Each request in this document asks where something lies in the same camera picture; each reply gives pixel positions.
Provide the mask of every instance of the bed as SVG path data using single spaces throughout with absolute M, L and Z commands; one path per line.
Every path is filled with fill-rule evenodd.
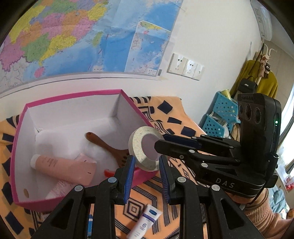
M 175 134 L 185 137 L 200 136 L 203 130 L 184 112 L 178 97 L 131 97 L 135 105 L 161 134 Z M 30 211 L 14 204 L 9 183 L 10 153 L 19 116 L 13 116 L 0 123 L 0 230 L 7 239 L 29 239 L 43 222 L 41 213 Z M 171 158 L 169 164 L 194 181 L 194 172 L 182 160 Z M 162 184 L 158 173 L 151 180 L 132 189 L 125 206 L 116 205 L 116 235 L 124 239 L 139 219 L 144 206 L 151 204 L 163 211 L 163 215 L 148 230 L 144 238 L 163 239 L 178 232 L 179 206 L 170 206 L 162 196 Z

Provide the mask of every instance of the white tube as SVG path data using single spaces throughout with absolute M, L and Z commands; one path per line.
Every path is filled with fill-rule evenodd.
M 127 239 L 141 239 L 161 214 L 162 211 L 148 204 L 137 224 L 127 235 Z

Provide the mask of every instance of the cosmetic tube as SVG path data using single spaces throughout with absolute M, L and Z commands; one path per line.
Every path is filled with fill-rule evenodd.
M 148 204 L 136 225 L 127 235 L 127 239 L 141 239 L 161 214 L 162 211 Z
M 96 163 L 35 154 L 31 159 L 31 167 L 49 176 L 87 186 L 97 166 Z
M 74 160 L 80 162 L 96 163 L 92 158 L 84 154 L 79 154 Z M 65 197 L 70 192 L 70 190 L 74 188 L 74 186 L 76 186 L 75 183 L 59 180 L 54 188 L 52 188 L 52 190 L 48 193 L 45 199 Z

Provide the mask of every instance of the tape roll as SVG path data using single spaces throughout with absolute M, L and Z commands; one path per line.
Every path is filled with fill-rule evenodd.
M 136 166 L 144 171 L 158 171 L 159 157 L 154 149 L 157 140 L 163 140 L 162 135 L 153 127 L 143 126 L 135 130 L 129 139 L 130 155 L 135 156 Z

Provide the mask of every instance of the electrical socket panel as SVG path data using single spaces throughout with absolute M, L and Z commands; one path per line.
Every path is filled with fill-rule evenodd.
M 198 64 L 192 78 L 196 80 L 201 80 L 204 70 L 205 70 L 205 67 L 203 65 Z
M 185 70 L 187 61 L 187 58 L 174 53 L 171 58 L 171 63 L 169 65 L 168 72 L 177 75 L 182 75 Z
M 192 60 L 188 60 L 182 75 L 192 78 L 197 66 L 198 64 L 196 62 Z

